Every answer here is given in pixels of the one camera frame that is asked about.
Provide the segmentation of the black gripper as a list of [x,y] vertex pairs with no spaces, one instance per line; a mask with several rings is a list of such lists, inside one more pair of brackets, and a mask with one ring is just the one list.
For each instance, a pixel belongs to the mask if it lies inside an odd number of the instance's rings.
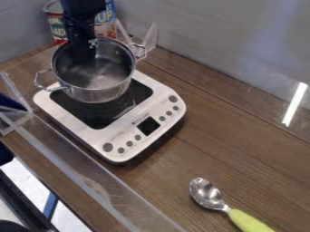
[[70,40],[71,58],[75,63],[87,63],[96,56],[96,39],[92,24],[100,12],[107,9],[106,0],[60,0],[63,18]]

